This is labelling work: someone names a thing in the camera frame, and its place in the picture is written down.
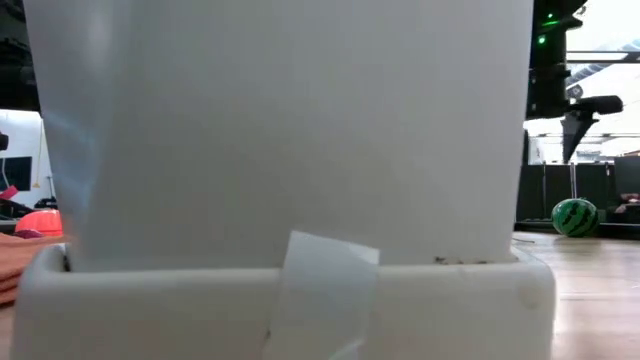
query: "ball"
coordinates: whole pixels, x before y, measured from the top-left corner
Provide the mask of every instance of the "ball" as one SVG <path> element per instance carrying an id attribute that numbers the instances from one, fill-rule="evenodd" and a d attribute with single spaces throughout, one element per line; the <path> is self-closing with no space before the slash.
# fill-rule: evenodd
<path id="1" fill-rule="evenodd" d="M 560 234 L 583 237 L 593 233 L 598 226 L 598 209 L 585 199 L 567 199 L 553 208 L 551 220 Z"/>

